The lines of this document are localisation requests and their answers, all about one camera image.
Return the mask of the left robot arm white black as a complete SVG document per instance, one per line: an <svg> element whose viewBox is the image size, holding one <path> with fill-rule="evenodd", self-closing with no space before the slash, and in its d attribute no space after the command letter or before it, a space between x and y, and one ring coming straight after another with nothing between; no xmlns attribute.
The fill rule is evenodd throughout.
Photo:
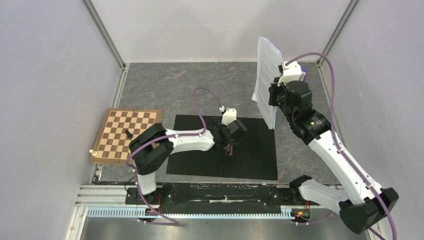
<svg viewBox="0 0 424 240"><path fill-rule="evenodd" d="M156 171L170 155L234 146L247 133L239 119L198 130L171 130L161 123L153 124L128 145L130 155L126 164L133 169L138 198L145 204L156 200Z"/></svg>

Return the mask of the teal folder black inside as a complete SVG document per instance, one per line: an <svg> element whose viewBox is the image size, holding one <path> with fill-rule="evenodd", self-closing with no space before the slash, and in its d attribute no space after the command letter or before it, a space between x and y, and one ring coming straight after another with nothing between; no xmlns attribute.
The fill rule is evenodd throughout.
<svg viewBox="0 0 424 240"><path fill-rule="evenodd" d="M221 147L209 151L184 151L169 156L166 173L276 181L278 179L275 131L262 118L242 117L247 137L232 155Z"/></svg>

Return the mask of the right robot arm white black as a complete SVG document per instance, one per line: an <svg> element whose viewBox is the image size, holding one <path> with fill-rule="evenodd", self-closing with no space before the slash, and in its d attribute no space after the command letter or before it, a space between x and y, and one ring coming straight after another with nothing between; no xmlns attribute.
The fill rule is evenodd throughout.
<svg viewBox="0 0 424 240"><path fill-rule="evenodd" d="M268 91L269 105L281 109L292 132L326 163L343 187L337 190L302 175L289 183L289 199L295 204L314 202L333 211L355 234L387 217L384 209L391 211L399 194L392 187L382 187L343 148L330 121L313 109L308 84L300 80L283 83L276 77Z"/></svg>

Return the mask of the printed paper sheet top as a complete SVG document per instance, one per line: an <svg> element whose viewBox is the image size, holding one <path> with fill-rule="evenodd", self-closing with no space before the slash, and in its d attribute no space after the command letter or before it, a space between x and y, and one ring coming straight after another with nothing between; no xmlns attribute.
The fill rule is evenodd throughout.
<svg viewBox="0 0 424 240"><path fill-rule="evenodd" d="M269 105L269 87L276 77L280 77L278 66L282 64L282 54L273 43L265 38L258 38L256 82L252 100L256 102L262 119L270 130L275 128L277 107Z"/></svg>

